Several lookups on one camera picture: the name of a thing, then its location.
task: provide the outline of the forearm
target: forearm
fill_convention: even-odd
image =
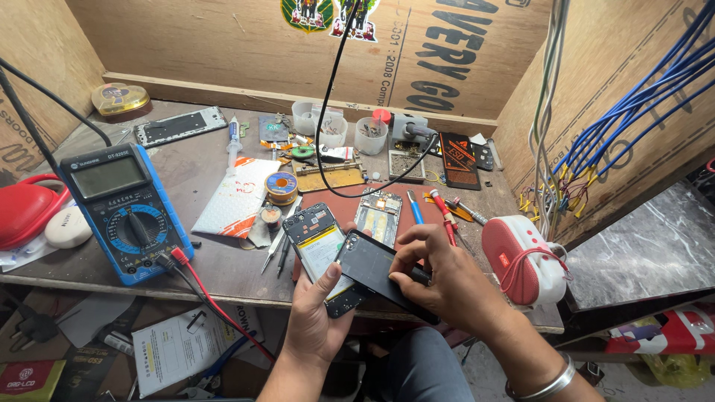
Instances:
[[[501,364],[516,395],[528,396],[543,390],[566,369],[566,362],[517,311],[503,316],[497,331],[484,342]],[[578,373],[561,392],[549,399],[602,401],[603,398]]]
[[[284,349],[257,401],[316,402],[326,373],[327,366],[303,362]]]

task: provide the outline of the blue wire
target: blue wire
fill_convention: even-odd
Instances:
[[[663,120],[665,120],[668,116],[671,114],[675,113],[676,110],[680,109],[683,107],[684,104],[688,103],[691,101],[691,99],[699,96],[703,92],[705,92],[707,89],[715,85],[715,79],[710,81],[705,87],[700,88],[697,92],[692,94],[691,96],[685,98],[682,102],[678,103],[673,109],[670,109],[667,113],[665,113],[660,119],[657,119],[653,124],[648,126],[641,134],[639,134],[633,141],[631,141],[630,144],[628,144],[621,152],[613,159],[611,160],[606,167],[604,167],[600,172],[598,172],[598,176],[601,176],[606,170],[608,170],[611,166],[613,166],[616,162],[618,162],[618,159],[620,159],[626,152],[628,152],[629,149],[631,149],[636,142],[638,142],[639,139],[641,139],[646,133],[651,131],[655,126],[660,124]]]
[[[645,113],[652,110],[656,105],[660,104],[666,98],[672,96],[675,92],[683,89],[687,84],[693,82],[696,78],[700,77],[705,72],[709,71],[710,68],[715,66],[715,63],[711,61],[715,60],[715,54],[708,56],[707,58],[697,61],[703,55],[707,54],[711,50],[715,49],[715,38],[707,41],[705,45],[694,50],[690,55],[686,57],[686,54],[691,50],[695,41],[700,37],[703,30],[708,26],[713,16],[715,15],[715,0],[708,0],[708,2],[703,6],[703,9],[694,19],[691,26],[683,33],[680,39],[673,45],[673,47],[668,50],[661,61],[648,73],[635,87],[633,87],[625,97],[621,98],[615,105],[610,108],[605,115],[594,122],[592,125],[588,126],[583,130],[574,140],[569,149],[568,153],[558,162],[558,164],[553,168],[553,174],[566,163],[567,166],[571,166],[583,153],[586,147],[586,153],[580,158],[576,166],[573,167],[572,172],[575,175],[579,175],[586,168],[594,166],[597,164],[601,158],[605,155],[606,150],[611,146],[615,139],[628,127],[631,126],[637,119],[642,117]],[[655,73],[661,71],[670,62],[670,66],[666,69],[663,75],[656,80],[652,85],[645,89],[642,86],[652,78]],[[647,102],[654,100],[650,105],[645,108],[645,110],[636,114]],[[648,129],[642,132],[639,136],[632,141],[625,150],[622,150],[615,160],[611,160],[607,167],[599,172],[599,175],[603,174],[608,168],[613,166],[615,161],[625,154],[633,145],[638,142],[648,131],[650,131],[657,124],[662,122],[665,117],[670,116],[679,107],[685,105],[687,101],[681,102],[677,107],[671,109],[666,115],[658,119],[658,122],[652,124]],[[603,139],[607,131],[618,121],[621,123],[614,130],[613,134],[608,137],[608,139],[596,150],[594,155],[588,159],[585,165],[581,166],[584,160],[587,158],[588,154],[596,147],[596,145]]]

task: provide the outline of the silver bangle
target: silver bangle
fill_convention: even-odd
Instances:
[[[556,380],[546,386],[546,388],[544,388],[543,390],[537,393],[532,393],[529,396],[517,396],[509,386],[509,380],[507,380],[505,387],[506,394],[514,401],[520,402],[540,402],[545,401],[546,399],[556,395],[562,389],[566,388],[569,383],[571,383],[573,376],[576,374],[576,367],[574,367],[573,365],[573,359],[571,359],[571,356],[569,355],[566,355],[566,357],[568,358],[568,365],[566,366],[566,370],[564,370],[563,373],[559,377],[557,377]]]

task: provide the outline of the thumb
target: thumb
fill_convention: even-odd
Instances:
[[[322,305],[325,298],[330,294],[330,291],[340,280],[341,273],[342,268],[340,264],[330,263],[327,270],[313,283],[302,298],[305,298],[310,305]]]
[[[423,284],[415,282],[404,273],[394,272],[390,274],[390,279],[400,286],[400,290],[406,298],[411,301],[426,307],[430,305],[430,301],[434,298],[432,292]]]

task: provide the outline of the syringe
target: syringe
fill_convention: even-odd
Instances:
[[[228,168],[226,169],[226,173],[235,175],[237,154],[243,149],[243,145],[241,145],[241,141],[238,137],[238,120],[236,120],[236,116],[234,116],[228,124],[228,140],[228,147],[226,147],[228,151]]]

